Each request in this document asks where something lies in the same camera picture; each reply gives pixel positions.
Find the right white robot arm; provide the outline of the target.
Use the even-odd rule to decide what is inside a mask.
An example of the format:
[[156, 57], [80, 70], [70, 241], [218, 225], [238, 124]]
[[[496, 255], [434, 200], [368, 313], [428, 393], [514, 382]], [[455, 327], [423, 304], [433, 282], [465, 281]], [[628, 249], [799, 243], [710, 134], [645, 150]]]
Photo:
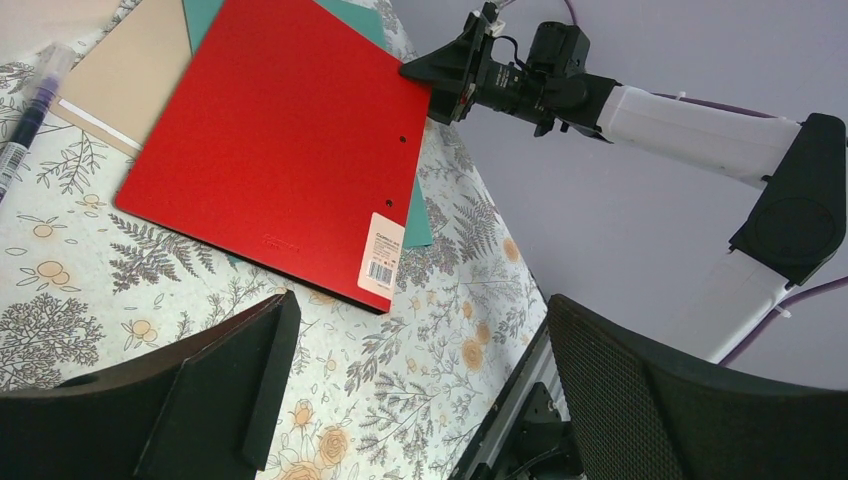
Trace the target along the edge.
[[757, 189], [703, 292], [660, 338], [726, 363], [806, 294], [807, 281], [845, 240], [845, 123], [821, 113], [793, 121], [591, 74], [590, 42], [576, 24], [544, 22], [526, 58], [499, 62], [492, 51], [504, 36], [502, 7], [486, 2], [456, 39], [404, 63], [400, 74], [431, 89], [428, 115], [444, 125], [481, 105], [532, 124], [539, 137], [575, 130]]

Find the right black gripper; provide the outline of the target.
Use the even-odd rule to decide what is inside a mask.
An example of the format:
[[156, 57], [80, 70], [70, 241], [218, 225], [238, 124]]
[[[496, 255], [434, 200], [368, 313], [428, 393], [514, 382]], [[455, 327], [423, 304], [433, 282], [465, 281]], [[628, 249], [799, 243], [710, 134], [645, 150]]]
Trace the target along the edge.
[[587, 73], [590, 41], [576, 25], [547, 21], [536, 30], [526, 59], [508, 64], [492, 56], [499, 8], [485, 4], [468, 15], [462, 33], [445, 46], [404, 63], [399, 73], [432, 91], [430, 119], [464, 120], [481, 105], [528, 122], [542, 137], [556, 123], [602, 139], [601, 111], [618, 82]]

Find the teal folder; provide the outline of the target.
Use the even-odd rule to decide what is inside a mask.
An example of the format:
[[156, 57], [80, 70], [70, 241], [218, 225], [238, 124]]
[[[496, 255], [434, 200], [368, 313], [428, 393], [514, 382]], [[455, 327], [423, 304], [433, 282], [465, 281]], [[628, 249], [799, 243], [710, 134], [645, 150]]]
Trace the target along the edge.
[[[341, 0], [319, 0], [317, 4], [375, 45], [383, 49], [387, 48], [383, 22], [376, 10]], [[222, 7], [223, 1], [183, 0], [182, 5], [191, 53], [195, 54]], [[432, 243], [433, 234], [425, 199], [418, 180], [415, 180], [403, 247], [405, 249], [426, 247]]]

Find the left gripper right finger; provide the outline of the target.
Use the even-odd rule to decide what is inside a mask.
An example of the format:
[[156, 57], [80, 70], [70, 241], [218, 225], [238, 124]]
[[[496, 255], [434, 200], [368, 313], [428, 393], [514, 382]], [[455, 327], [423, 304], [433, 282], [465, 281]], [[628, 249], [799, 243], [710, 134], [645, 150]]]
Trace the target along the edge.
[[560, 294], [546, 322], [591, 479], [843, 479], [847, 395], [731, 370]]

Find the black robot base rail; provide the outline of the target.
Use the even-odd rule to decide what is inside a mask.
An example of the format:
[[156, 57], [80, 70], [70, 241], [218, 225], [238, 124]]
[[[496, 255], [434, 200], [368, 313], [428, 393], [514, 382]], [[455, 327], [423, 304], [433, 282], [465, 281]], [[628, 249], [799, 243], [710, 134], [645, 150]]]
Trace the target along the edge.
[[544, 320], [450, 479], [584, 479]]

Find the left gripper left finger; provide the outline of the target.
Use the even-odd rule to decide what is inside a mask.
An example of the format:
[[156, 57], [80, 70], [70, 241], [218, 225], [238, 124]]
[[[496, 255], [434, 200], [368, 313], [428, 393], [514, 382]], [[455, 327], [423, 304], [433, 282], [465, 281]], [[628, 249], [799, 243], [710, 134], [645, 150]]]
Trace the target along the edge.
[[287, 292], [135, 359], [1, 397], [5, 479], [252, 479], [297, 346]]

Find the red ring binder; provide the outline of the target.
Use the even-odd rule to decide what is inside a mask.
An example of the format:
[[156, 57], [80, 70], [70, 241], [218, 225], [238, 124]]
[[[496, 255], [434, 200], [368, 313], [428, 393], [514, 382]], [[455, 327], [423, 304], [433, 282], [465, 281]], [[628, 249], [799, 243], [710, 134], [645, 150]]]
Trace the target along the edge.
[[227, 1], [116, 207], [376, 312], [429, 90], [312, 1]]

